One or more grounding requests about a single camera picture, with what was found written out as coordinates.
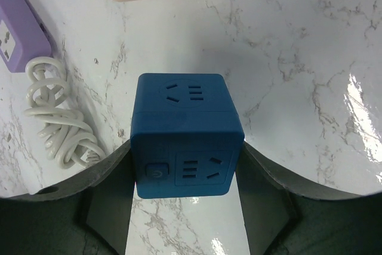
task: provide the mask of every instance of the white marble countertop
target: white marble countertop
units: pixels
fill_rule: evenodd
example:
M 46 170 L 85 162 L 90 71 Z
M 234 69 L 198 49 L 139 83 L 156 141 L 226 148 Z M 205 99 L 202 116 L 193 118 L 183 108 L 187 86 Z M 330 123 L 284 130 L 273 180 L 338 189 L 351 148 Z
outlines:
M 382 0 L 29 1 L 67 67 L 71 103 L 106 153 L 129 138 L 139 75 L 220 73 L 246 141 L 263 155 L 332 188 L 382 191 Z M 0 63 L 3 197 L 35 193 L 81 170 L 61 171 L 45 159 L 35 136 L 41 124 L 22 114 L 28 85 L 25 74 L 10 74 Z M 222 235 L 230 242 L 222 247 L 213 241 L 218 235 L 206 243 L 187 223 L 198 208 L 223 206 L 230 196 L 238 200 L 237 189 L 197 204 L 136 199 L 135 247 L 146 248 L 144 254 L 248 254 L 240 249 L 245 234 Z M 170 239 L 172 219 L 160 222 L 161 213 L 186 222 L 185 230 L 174 227 L 177 236 L 194 237 Z M 230 228 L 243 232 L 242 221 L 237 224 Z

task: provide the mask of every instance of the power button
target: power button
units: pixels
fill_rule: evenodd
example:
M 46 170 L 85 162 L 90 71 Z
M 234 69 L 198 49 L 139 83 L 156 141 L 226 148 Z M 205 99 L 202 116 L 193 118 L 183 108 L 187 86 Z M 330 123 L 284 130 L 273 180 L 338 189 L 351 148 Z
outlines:
M 168 164 L 147 164 L 146 176 L 150 179 L 166 179 L 168 177 Z

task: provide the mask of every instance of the power cord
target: power cord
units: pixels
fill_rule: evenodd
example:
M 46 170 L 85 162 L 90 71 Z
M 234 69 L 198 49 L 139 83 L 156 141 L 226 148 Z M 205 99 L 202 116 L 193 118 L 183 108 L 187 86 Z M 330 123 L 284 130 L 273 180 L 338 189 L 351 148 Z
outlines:
M 46 65 L 54 67 L 59 78 L 46 78 Z M 47 137 L 45 148 L 48 159 L 55 159 L 62 169 L 74 164 L 89 167 L 104 159 L 106 154 L 98 146 L 91 127 L 84 122 L 84 114 L 78 110 L 57 107 L 70 94 L 63 64 L 51 57 L 37 57 L 26 65 L 26 74 L 33 84 L 26 95 L 30 109 L 25 110 L 24 114 L 44 122 L 44 129 L 37 135 L 40 138 Z M 33 98 L 37 91 L 40 95 Z M 84 161 L 81 157 L 86 151 L 87 160 Z

